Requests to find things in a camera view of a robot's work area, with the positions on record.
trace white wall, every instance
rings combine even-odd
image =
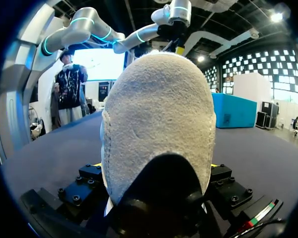
[[[62,70],[63,63],[57,60],[55,64],[45,71],[39,78],[38,86],[38,102],[30,103],[38,114],[38,118],[42,118],[46,132],[52,130],[51,122],[51,93],[54,85],[55,75]]]
[[[279,104],[278,125],[283,123],[284,128],[289,129],[292,119],[298,117],[298,104],[280,100],[275,100],[274,103]]]
[[[257,102],[257,111],[262,110],[262,102],[271,102],[271,86],[268,79],[259,73],[234,76],[234,96]]]

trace man in black shirt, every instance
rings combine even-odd
[[[73,64],[72,55],[70,51],[61,55],[60,60],[64,65],[55,82],[61,125],[82,118],[79,93],[80,84],[87,81],[87,71],[84,66]]]

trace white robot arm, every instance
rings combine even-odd
[[[107,25],[94,8],[84,7],[75,13],[69,27],[59,29],[43,40],[42,53],[49,56],[61,48],[86,42],[91,36],[112,44],[115,53],[124,53],[157,37],[157,31],[161,25],[172,26],[174,22],[180,21],[189,27],[191,2],[189,0],[173,0],[170,5],[167,4],[156,10],[151,15],[151,19],[154,24],[138,29],[125,38],[123,33],[118,33]]]

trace fuzzy white object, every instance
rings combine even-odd
[[[135,60],[111,89],[102,117],[102,171],[113,204],[165,152],[186,158],[206,191],[216,115],[207,81],[191,61],[163,52]]]

